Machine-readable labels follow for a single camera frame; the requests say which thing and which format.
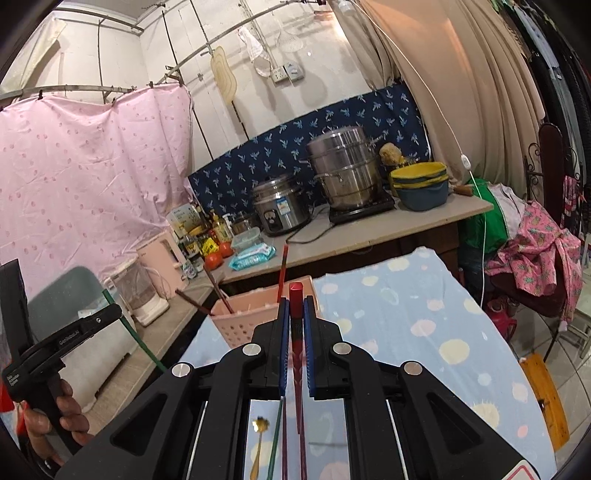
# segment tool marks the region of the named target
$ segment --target condiment bottle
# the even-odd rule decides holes
[[[214,210],[211,210],[211,214],[213,218],[213,230],[216,232],[219,242],[221,244],[224,242],[231,242],[232,234],[230,233],[230,229],[226,225],[226,222],[221,222],[220,217],[217,216]]]

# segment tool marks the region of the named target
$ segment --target black handle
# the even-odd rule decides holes
[[[62,395],[61,379],[59,374],[55,374],[46,383],[39,384],[27,401],[31,408],[45,414],[49,419],[52,430],[46,435],[46,439],[59,457],[67,462],[82,446],[60,424],[63,415],[57,407],[56,399]]]

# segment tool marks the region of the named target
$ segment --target green chopstick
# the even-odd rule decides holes
[[[107,302],[109,303],[109,305],[114,304],[115,301],[113,300],[113,297],[111,296],[111,294],[109,293],[109,290],[104,289],[103,290],[103,295],[105,296]],[[156,358],[156,355],[154,355],[152,353],[152,350],[150,350],[148,348],[148,345],[146,345],[144,343],[144,341],[139,337],[138,332],[136,332],[133,327],[129,324],[129,322],[127,321],[127,319],[125,318],[125,315],[121,315],[121,323],[123,323],[123,326],[127,329],[127,331],[129,332],[129,334],[134,338],[134,340],[136,341],[136,343],[139,345],[139,347],[148,354],[148,356],[152,359],[152,361],[156,364],[156,366],[162,370],[162,372],[166,372],[166,367],[163,365],[163,363],[158,360]]]
[[[275,423],[275,433],[273,434],[273,446],[271,447],[271,458],[269,459],[269,469],[267,470],[267,480],[273,480],[273,471],[275,470],[275,457],[277,456],[277,444],[279,443],[279,426],[281,425],[281,412],[283,411],[283,402],[285,397],[279,401],[277,410],[277,421]]]

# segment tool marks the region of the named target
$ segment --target green bag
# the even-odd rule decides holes
[[[484,239],[484,225],[486,222],[486,243],[484,252],[486,254],[496,252],[509,238],[505,218],[494,195],[488,189],[488,182],[483,179],[476,179],[476,185],[482,196],[482,200],[493,204],[494,209],[490,212],[475,215],[460,222],[460,241],[471,247],[481,249]]]

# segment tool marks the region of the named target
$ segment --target finger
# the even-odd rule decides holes
[[[95,437],[94,435],[91,435],[90,433],[83,433],[83,432],[72,432],[72,436],[74,437],[74,440],[82,446],[86,445],[89,441],[91,441]]]
[[[80,404],[73,397],[57,397],[56,403],[64,417],[82,413]]]
[[[51,456],[51,460],[53,460],[53,461],[54,461],[55,463],[57,463],[59,466],[64,466],[64,464],[65,464],[64,460],[62,460],[62,459],[61,459],[61,457],[60,457],[58,454],[56,454],[56,453],[54,453],[54,454]]]
[[[31,447],[35,453],[43,460],[56,456],[55,450],[45,438],[45,433],[51,430],[49,419],[45,415],[29,409],[23,412],[23,416]]]
[[[29,435],[42,436],[51,431],[49,419],[42,413],[26,409],[23,414]]]
[[[64,392],[64,397],[71,397],[74,394],[72,387],[63,378],[61,379],[61,391]]]
[[[69,432],[88,432],[90,425],[84,415],[71,415],[60,418],[60,424]]]

